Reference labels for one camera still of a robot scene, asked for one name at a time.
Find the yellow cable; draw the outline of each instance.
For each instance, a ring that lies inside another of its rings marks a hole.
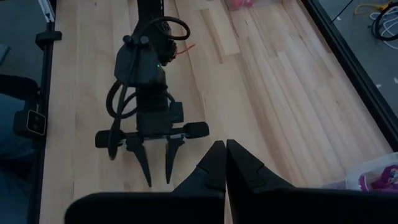
[[[359,8],[362,7],[372,7],[378,11],[383,11],[385,10],[388,5],[390,5],[392,3],[392,0],[389,0],[387,3],[385,4],[359,4],[358,6],[356,6],[355,10],[354,10],[354,14],[355,15],[360,15],[360,14],[364,14],[365,12],[358,12]]]

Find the black bracket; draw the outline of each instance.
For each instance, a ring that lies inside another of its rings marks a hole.
[[[47,44],[52,44],[56,40],[62,39],[60,31],[44,31],[36,35],[35,43],[40,49],[44,49]]]

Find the wooden table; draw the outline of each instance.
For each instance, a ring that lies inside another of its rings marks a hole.
[[[179,150],[170,185],[165,142],[147,142],[151,189],[134,154],[120,150],[110,161],[96,149],[96,132],[112,123],[105,98],[122,37],[137,22],[136,1],[59,0],[41,223],[62,223],[74,200],[94,192],[171,191],[219,139],[237,140],[297,186],[342,180],[392,152],[297,1],[228,12],[220,0],[167,0],[165,11],[192,29],[178,48],[196,44],[165,67],[170,92],[186,122],[206,121],[210,136]],[[124,120],[123,130],[135,122]]]

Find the gray carpet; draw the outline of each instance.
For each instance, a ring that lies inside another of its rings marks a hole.
[[[345,7],[342,2],[346,3],[349,1],[320,0],[321,5],[331,17],[335,17],[339,13],[337,9],[341,11]],[[354,0],[334,23],[374,84],[379,87],[379,91],[398,116],[398,50],[388,47],[383,41],[377,40],[372,36],[370,25],[373,21],[370,20],[369,14],[373,10],[364,8],[363,11],[368,13],[360,16],[354,15],[355,7],[364,2],[380,4],[387,2],[387,0]],[[392,31],[398,34],[398,26]],[[390,43],[398,47],[398,40]]]
[[[11,49],[0,73],[28,77],[40,84],[43,52],[35,36],[46,29],[37,0],[0,1],[0,44]]]

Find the red wire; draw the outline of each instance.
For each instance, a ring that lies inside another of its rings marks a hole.
[[[196,44],[192,44],[191,46],[189,46],[189,48],[187,48],[187,49],[185,49],[185,50],[183,50],[181,52],[178,52],[177,55],[184,54],[185,52],[191,50],[194,46],[196,46]]]

